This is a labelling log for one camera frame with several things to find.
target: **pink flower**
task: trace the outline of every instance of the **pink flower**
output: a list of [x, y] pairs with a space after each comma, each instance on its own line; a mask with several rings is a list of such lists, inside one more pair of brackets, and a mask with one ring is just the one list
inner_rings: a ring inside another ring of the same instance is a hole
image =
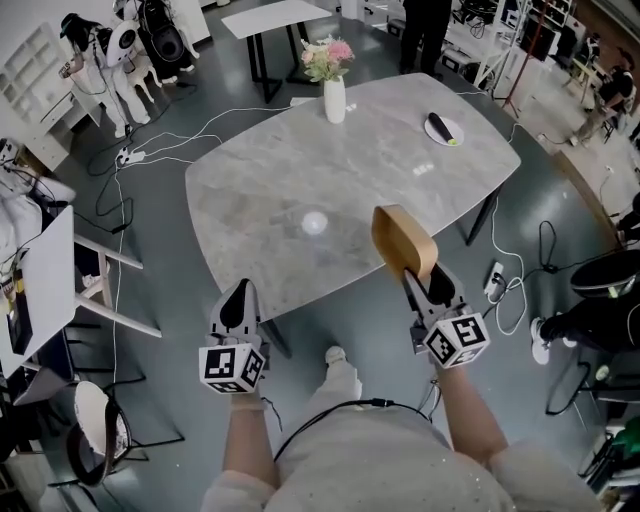
[[329, 44], [329, 60], [340, 62], [348, 59], [353, 59], [353, 52], [346, 42], [338, 40]]

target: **white pants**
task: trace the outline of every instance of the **white pants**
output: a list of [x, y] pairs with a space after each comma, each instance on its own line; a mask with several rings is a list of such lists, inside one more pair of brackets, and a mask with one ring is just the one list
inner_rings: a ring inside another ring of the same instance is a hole
[[309, 399], [302, 414], [284, 428], [283, 442], [314, 416], [342, 402], [360, 400], [361, 396], [362, 382], [358, 380], [358, 370], [347, 361], [332, 364], [327, 368], [324, 383]]
[[95, 96], [96, 101], [104, 104], [107, 115], [116, 125], [117, 132], [124, 132], [125, 125], [129, 124], [118, 96], [127, 102], [129, 112], [134, 121], [141, 123], [146, 120], [149, 115], [147, 114], [147, 109], [127, 80], [127, 75], [122, 66], [99, 70], [97, 66], [90, 65], [87, 69], [87, 75], [93, 91], [101, 93]]

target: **gray stone tabletop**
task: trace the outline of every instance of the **gray stone tabletop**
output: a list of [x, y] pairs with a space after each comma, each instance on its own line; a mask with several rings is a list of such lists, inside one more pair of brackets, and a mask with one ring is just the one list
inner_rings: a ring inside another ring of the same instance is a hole
[[[225, 290], [250, 278], [265, 320], [382, 265], [371, 240], [375, 206], [401, 204], [435, 235], [520, 165], [478, 111], [426, 75], [350, 87], [347, 105], [333, 125], [322, 98], [309, 101], [187, 170], [191, 219], [214, 279]], [[463, 128], [462, 145], [427, 136], [432, 111]]]

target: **gray floor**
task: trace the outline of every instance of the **gray floor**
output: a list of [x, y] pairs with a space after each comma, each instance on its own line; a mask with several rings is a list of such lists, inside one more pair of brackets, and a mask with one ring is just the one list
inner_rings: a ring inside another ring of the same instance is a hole
[[[232, 107], [263, 106], [257, 87], [249, 77], [246, 46], [224, 28], [220, 18], [247, 9], [257, 0], [236, 0], [224, 8], [207, 11], [206, 18], [215, 44], [202, 49], [196, 71], [185, 80], [198, 89], [188, 98], [172, 105], [164, 116], [135, 134], [142, 142], [170, 131], [180, 135], [197, 132], [214, 115]], [[391, 76], [397, 71], [399, 41], [364, 25], [340, 18], [308, 24], [312, 39], [329, 33], [346, 39], [357, 55], [347, 86]], [[290, 55], [284, 31], [265, 35], [270, 74], [284, 76]], [[469, 86], [455, 76], [446, 77], [454, 90]], [[189, 89], [165, 87], [154, 89], [156, 104], [150, 113], [159, 112], [169, 99], [184, 97]], [[317, 95], [319, 88], [285, 85], [270, 106], [289, 103], [292, 96]], [[466, 96], [494, 125], [509, 137], [511, 119], [491, 101], [481, 96]], [[209, 126], [213, 133], [227, 140], [268, 117], [266, 113], [234, 113]], [[496, 238], [509, 251], [523, 255], [526, 269], [538, 266], [538, 225], [553, 222], [558, 233], [554, 263], [564, 265], [603, 250], [604, 241], [585, 204], [573, 187], [551, 167], [549, 157], [529, 135], [516, 129], [513, 146], [522, 165], [507, 181], [500, 195], [496, 215]], [[86, 162], [90, 155], [113, 140], [112, 126], [104, 122], [101, 131], [87, 125], [76, 139], [72, 156], [57, 174], [78, 191], [76, 208], [105, 225], [116, 225], [119, 212], [96, 219], [94, 204], [105, 177], [90, 178]], [[154, 148], [175, 143], [165, 137]], [[197, 140], [183, 148], [167, 152], [174, 157], [195, 160], [215, 146], [213, 139]], [[109, 164], [117, 149], [98, 159], [95, 172]], [[198, 382], [198, 347], [204, 344], [206, 319], [219, 290], [200, 253], [191, 226], [184, 188], [186, 165], [164, 161], [152, 166], [137, 166], [123, 171], [120, 181], [126, 196], [135, 199], [135, 221], [126, 231], [127, 253], [140, 258], [144, 271], [123, 270], [120, 310], [141, 320], [157, 322], [163, 332], [158, 340], [130, 329], [117, 329], [118, 376], [133, 377], [139, 371], [147, 376], [142, 384], [125, 386], [118, 400], [131, 421], [134, 436], [141, 442], [170, 438], [174, 426], [186, 442], [156, 448], [149, 452], [151, 462], [131, 463], [126, 470], [107, 480], [109, 490], [127, 510], [174, 511], [197, 510], [202, 495], [218, 474], [221, 465], [228, 421], [228, 399], [205, 389]], [[101, 208], [117, 200], [113, 183]], [[464, 244], [478, 208], [436, 236], [441, 261], [465, 283], [466, 296], [477, 311], [487, 302], [482, 295], [484, 280], [499, 255], [490, 240], [490, 222], [484, 226], [471, 248]], [[76, 219], [77, 230], [117, 247], [117, 237], [102, 233]], [[500, 257], [506, 274], [518, 271], [514, 258]], [[528, 325], [537, 315], [551, 315], [566, 310], [577, 301], [568, 287], [570, 271], [550, 276], [534, 274], [526, 283], [529, 307], [517, 333], [499, 334], [493, 313], [487, 326], [493, 345], [479, 361], [469, 367], [474, 382], [482, 392], [510, 440], [532, 437], [548, 444], [572, 467], [587, 454], [598, 433], [598, 420], [591, 403], [579, 401], [586, 428], [575, 410], [549, 418], [544, 406], [550, 387], [562, 369], [577, 356], [563, 346], [553, 347], [552, 362], [541, 367], [530, 355]], [[508, 327], [522, 308], [519, 291], [505, 300], [501, 311]], [[262, 385], [263, 393], [273, 400], [286, 421], [298, 411], [323, 378], [322, 354], [332, 340], [338, 341], [359, 368], [364, 395], [386, 397], [416, 405], [432, 375], [424, 358], [411, 351], [408, 327], [411, 314], [402, 290], [387, 270], [381, 269], [323, 299], [300, 308], [277, 320], [290, 342], [294, 357], [272, 358], [272, 372]], [[112, 360], [111, 327], [105, 325], [101, 343], [88, 350], [74, 347], [80, 362], [94, 360], [107, 366]], [[97, 382], [106, 382], [106, 378]], [[565, 383], [559, 392], [568, 391]], [[67, 404], [72, 393], [64, 392]], [[277, 427], [268, 413], [274, 440]], [[435, 416], [437, 426], [446, 431], [442, 410]], [[60, 443], [53, 443], [50, 458], [60, 478], [70, 477]], [[101, 509], [119, 510], [102, 489], [94, 492]]]

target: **white vase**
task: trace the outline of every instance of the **white vase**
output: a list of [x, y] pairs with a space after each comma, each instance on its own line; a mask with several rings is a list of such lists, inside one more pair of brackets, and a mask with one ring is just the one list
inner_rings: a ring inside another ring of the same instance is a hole
[[324, 110], [330, 123], [339, 124], [344, 121], [347, 111], [347, 93], [344, 90], [344, 80], [326, 80], [324, 82]]

